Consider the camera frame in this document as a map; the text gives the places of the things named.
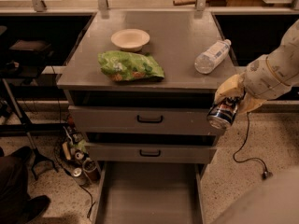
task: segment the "bowl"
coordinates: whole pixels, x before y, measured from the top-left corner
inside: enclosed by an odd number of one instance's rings
[[[150,41],[150,35],[138,29],[125,29],[113,34],[111,41],[122,51],[138,52]]]

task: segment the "black handle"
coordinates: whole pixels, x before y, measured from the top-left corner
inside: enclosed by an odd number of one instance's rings
[[[157,151],[143,151],[142,149],[139,150],[139,154],[142,157],[159,157],[161,155],[161,150]]]
[[[149,119],[149,118],[142,118],[139,115],[137,115],[137,121],[139,123],[162,123],[164,117],[160,116],[157,119]]]

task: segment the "floor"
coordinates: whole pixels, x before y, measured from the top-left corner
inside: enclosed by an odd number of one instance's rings
[[[68,115],[67,104],[45,102],[24,102],[21,106],[26,110],[32,122],[64,122]],[[258,157],[264,160],[268,169],[277,175],[285,169],[299,164],[299,112],[283,105],[274,109],[265,109],[249,115],[249,136],[242,151],[237,154],[239,160]],[[12,115],[9,119],[0,119],[2,124],[18,123]],[[248,121],[245,115],[236,117],[233,127],[223,135],[217,144],[217,153],[212,163],[206,168],[202,177],[203,204],[206,224],[223,212],[231,203],[248,190],[260,185],[263,166],[257,161],[236,163],[233,154],[239,150],[245,139]],[[38,180],[35,180],[28,163],[29,187],[32,197],[46,194],[51,204],[43,217],[33,224],[87,224],[87,218],[92,200],[91,196],[76,181],[68,176],[59,163],[69,171],[72,166],[60,159],[57,147],[62,143],[62,137],[55,135],[35,135],[35,143],[43,155],[56,162],[59,172],[56,173],[49,162],[41,162],[36,167]],[[26,136],[0,137],[1,147],[8,155],[22,146],[30,146]],[[85,189],[97,198],[98,182],[90,183]]]

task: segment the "clear plastic bottle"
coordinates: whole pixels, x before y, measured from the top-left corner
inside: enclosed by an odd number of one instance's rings
[[[227,56],[231,41],[226,39],[224,41],[217,41],[205,52],[201,53],[195,59],[195,68],[199,73],[211,73]]]

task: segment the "green chip bag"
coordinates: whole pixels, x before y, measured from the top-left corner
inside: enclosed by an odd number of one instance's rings
[[[102,72],[114,81],[164,78],[163,68],[150,55],[111,50],[98,54]]]

